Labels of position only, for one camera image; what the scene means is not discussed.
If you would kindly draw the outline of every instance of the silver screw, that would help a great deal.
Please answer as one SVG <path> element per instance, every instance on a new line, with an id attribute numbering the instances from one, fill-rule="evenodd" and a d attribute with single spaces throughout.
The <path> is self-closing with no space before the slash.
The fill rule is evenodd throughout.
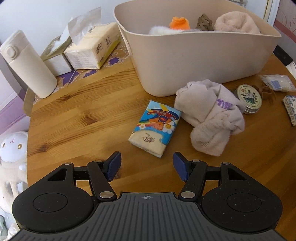
<path id="1" fill-rule="evenodd" d="M 100 193 L 101 198 L 111 198 L 113 196 L 114 196 L 114 193 L 110 191 L 104 191 Z"/>
<path id="2" fill-rule="evenodd" d="M 194 198 L 195 197 L 195 193 L 194 192 L 190 192 L 190 191 L 185 191 L 181 193 L 181 197 L 183 198 Z"/>

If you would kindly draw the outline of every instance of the beige plastic bin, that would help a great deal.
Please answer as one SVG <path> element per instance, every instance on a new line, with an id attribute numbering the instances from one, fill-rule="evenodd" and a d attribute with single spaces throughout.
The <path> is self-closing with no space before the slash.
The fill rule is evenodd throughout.
<path id="1" fill-rule="evenodd" d="M 186 32 L 148 35 L 153 26 L 168 26 L 174 16 L 186 17 L 191 28 L 205 13 L 215 23 L 230 11 L 247 12 L 261 35 L 234 32 Z M 281 37 L 255 14 L 226 0 L 135 0 L 115 7 L 134 67 L 145 91 L 173 95 L 189 81 L 224 83 L 258 73 Z"/>

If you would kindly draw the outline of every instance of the wooden table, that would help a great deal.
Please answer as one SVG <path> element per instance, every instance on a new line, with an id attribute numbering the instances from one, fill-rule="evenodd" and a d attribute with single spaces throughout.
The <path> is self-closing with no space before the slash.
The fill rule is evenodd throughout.
<path id="1" fill-rule="evenodd" d="M 273 104 L 264 101 L 258 113 L 244 115 L 245 131 L 230 138 L 220 157 L 197 152 L 190 143 L 192 126 L 181 119 L 159 159 L 131 145 L 128 137 L 149 100 L 173 107 L 175 96 L 158 98 L 146 93 L 130 58 L 110 69 L 73 83 L 33 106 L 28 139 L 29 185 L 64 162 L 85 166 L 120 151 L 120 178 L 111 182 L 117 194 L 179 193 L 184 183 L 174 170 L 172 156 L 180 151 L 189 160 L 200 159 L 211 166 L 231 162 L 276 193 L 284 207 L 277 231 L 288 240 L 296 239 L 296 127 L 291 126 L 282 103 L 285 93 L 277 92 Z M 274 55 L 261 74 L 284 74 L 292 79 Z M 259 84 L 260 78 L 251 76 L 225 86 L 234 90 L 243 83 Z M 78 186 L 89 192 L 87 181 Z M 216 181 L 208 181 L 204 193 L 215 186 Z"/>

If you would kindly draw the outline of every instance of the white plush toy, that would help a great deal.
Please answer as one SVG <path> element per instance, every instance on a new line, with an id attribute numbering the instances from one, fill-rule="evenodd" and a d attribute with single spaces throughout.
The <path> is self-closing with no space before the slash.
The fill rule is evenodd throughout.
<path id="1" fill-rule="evenodd" d="M 0 146 L 0 207 L 11 213 L 14 199 L 19 195 L 18 184 L 27 183 L 28 133 L 10 134 Z"/>

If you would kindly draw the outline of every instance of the orange cloth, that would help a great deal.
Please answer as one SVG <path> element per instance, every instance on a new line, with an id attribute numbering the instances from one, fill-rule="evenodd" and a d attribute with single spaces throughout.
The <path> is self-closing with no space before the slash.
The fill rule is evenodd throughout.
<path id="1" fill-rule="evenodd" d="M 173 17 L 170 23 L 170 29 L 188 30 L 190 29 L 189 21 L 184 17 L 181 17 L 181 18 Z"/>

